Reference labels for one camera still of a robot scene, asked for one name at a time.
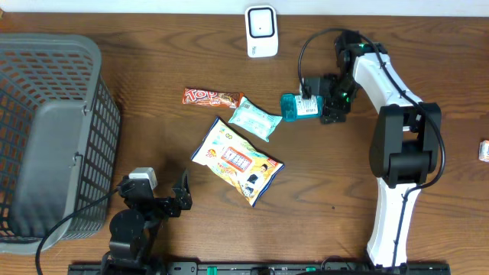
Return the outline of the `teal mouthwash bottle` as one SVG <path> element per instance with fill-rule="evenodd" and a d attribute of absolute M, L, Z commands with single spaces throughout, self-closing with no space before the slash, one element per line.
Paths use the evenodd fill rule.
<path fill-rule="evenodd" d="M 319 118 L 322 114 L 323 97 L 312 95 L 304 99 L 301 95 L 283 94 L 280 99 L 280 109 L 283 120 L 293 122 L 300 119 Z"/>

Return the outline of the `yellow chips bag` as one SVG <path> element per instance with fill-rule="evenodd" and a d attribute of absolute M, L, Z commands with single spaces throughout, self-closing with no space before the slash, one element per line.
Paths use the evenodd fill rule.
<path fill-rule="evenodd" d="M 215 175 L 235 187 L 251 206 L 269 189 L 285 167 L 280 161 L 257 150 L 253 144 L 217 117 L 191 161 L 207 166 Z"/>

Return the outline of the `light teal wipes pack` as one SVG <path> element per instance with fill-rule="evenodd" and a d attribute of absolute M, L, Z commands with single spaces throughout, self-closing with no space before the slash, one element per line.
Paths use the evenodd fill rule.
<path fill-rule="evenodd" d="M 242 97 L 239 106 L 228 122 L 268 142 L 269 136 L 281 121 L 281 116 L 271 115 L 258 108 L 248 98 Z"/>

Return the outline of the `red Top chocolate bar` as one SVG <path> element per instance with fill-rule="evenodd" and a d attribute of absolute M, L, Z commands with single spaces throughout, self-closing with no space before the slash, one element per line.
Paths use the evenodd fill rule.
<path fill-rule="evenodd" d="M 182 103 L 184 105 L 237 108 L 243 97 L 244 94 L 242 92 L 214 92 L 186 88 L 183 93 Z"/>

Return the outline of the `small orange snack box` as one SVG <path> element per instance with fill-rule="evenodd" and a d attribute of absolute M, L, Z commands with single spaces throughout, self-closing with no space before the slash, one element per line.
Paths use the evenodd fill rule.
<path fill-rule="evenodd" d="M 482 141 L 479 145 L 478 159 L 480 161 L 489 162 L 489 140 Z"/>

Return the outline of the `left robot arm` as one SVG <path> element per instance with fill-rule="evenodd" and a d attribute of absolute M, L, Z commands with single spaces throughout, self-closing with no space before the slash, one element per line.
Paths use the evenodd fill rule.
<path fill-rule="evenodd" d="M 139 167 L 119 183 L 118 194 L 128 208 L 109 224 L 109 251 L 102 258 L 101 275 L 167 273 L 163 261 L 152 257 L 151 250 L 161 225 L 192 207 L 189 171 L 185 170 L 172 186 L 174 196 L 157 198 L 156 187 L 156 173 L 151 167 Z"/>

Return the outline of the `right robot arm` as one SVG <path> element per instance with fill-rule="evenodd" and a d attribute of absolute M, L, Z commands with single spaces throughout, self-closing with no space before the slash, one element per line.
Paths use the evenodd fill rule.
<path fill-rule="evenodd" d="M 378 117 L 369 149 L 378 198 L 367 253 L 375 267 L 407 262 L 406 241 L 417 196 L 441 178 L 446 162 L 441 109 L 413 94 L 393 68 L 383 44 L 337 28 L 338 74 L 299 78 L 303 98 L 323 98 L 323 124 L 344 122 L 359 89 Z"/>

